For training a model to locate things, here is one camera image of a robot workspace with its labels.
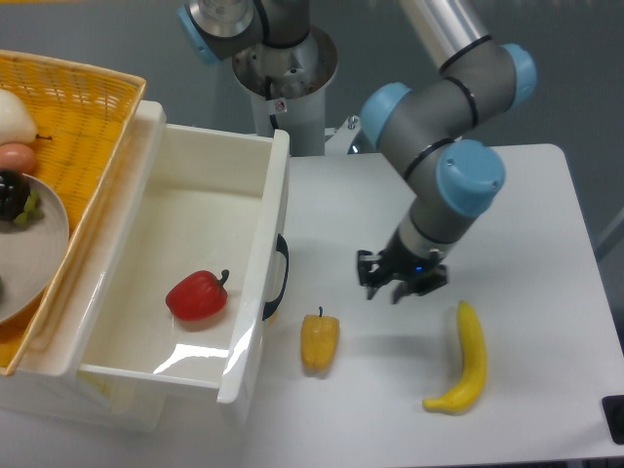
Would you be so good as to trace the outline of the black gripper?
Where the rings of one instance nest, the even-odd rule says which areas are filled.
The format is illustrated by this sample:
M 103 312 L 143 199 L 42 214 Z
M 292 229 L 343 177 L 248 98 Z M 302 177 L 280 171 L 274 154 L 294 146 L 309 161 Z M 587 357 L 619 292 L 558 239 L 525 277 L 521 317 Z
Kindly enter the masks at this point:
M 357 251 L 358 281 L 366 290 L 366 298 L 373 299 L 378 290 L 391 281 L 400 281 L 391 294 L 391 303 L 398 304 L 410 295 L 424 296 L 448 283 L 448 269 L 439 265 L 439 256 L 418 256 L 410 251 L 394 233 L 380 253 Z

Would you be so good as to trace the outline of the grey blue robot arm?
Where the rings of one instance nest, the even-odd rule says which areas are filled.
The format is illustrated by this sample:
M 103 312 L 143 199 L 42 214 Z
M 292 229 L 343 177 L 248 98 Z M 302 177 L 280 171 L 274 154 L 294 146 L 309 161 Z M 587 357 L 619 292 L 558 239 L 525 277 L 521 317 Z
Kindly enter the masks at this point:
M 394 300 L 447 282 L 445 257 L 505 180 L 499 156 L 466 133 L 526 101 L 537 81 L 531 55 L 494 42 L 469 2 L 405 1 L 402 9 L 440 80 L 420 92 L 387 84 L 359 114 L 363 135 L 415 195 L 386 247 L 357 254 L 368 296 L 394 283 Z M 231 62 L 259 135 L 288 133 L 296 156 L 324 151 L 337 52 L 311 23 L 308 2 L 187 1 L 177 15 L 204 62 Z

